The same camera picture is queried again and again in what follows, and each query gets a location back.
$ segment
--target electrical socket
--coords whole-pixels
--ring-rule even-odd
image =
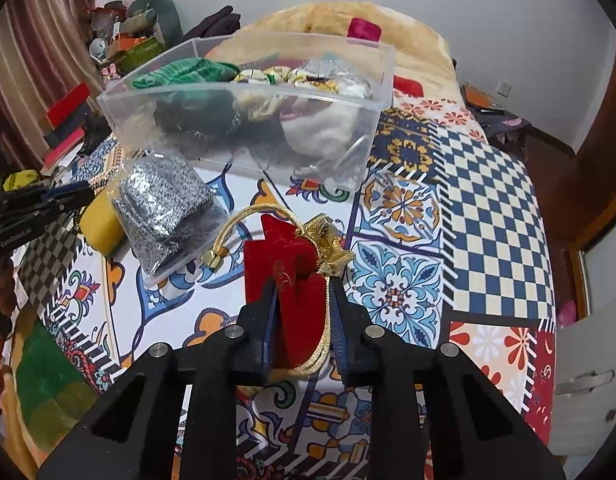
[[[510,91],[512,90],[512,85],[509,85],[505,81],[502,81],[497,88],[497,93],[499,95],[503,95],[504,97],[508,97],[510,95]]]

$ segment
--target door handle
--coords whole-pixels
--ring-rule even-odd
[[[591,372],[584,376],[574,377],[567,383],[557,384],[554,389],[555,395],[588,394],[594,388],[604,386],[614,379],[614,370],[608,370],[602,374]]]

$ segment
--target silver screw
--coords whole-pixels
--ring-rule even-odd
[[[226,337],[235,339],[243,335],[243,327],[241,325],[230,325],[226,327],[226,330],[224,330],[223,333]]]
[[[379,339],[380,337],[383,337],[385,333],[386,330],[384,330],[383,327],[379,325],[368,325],[367,327],[365,327],[365,334],[373,339]]]
[[[150,347],[150,355],[152,357],[163,357],[168,353],[168,345],[165,343],[155,343]]]
[[[454,343],[443,343],[440,350],[446,357],[457,357],[459,355],[459,347]]]

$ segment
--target transparent storage box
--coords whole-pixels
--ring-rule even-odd
[[[306,67],[335,81],[335,91],[253,82],[132,85],[139,75],[197,57],[242,70]],[[186,41],[129,73],[97,100],[128,153],[176,149],[193,163],[232,163],[264,170],[273,179],[295,176],[356,190],[379,114],[392,101],[394,57],[394,47],[384,43],[242,31]]]

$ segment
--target white door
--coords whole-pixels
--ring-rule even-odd
[[[616,423],[616,299],[557,330],[555,455],[594,455]]]

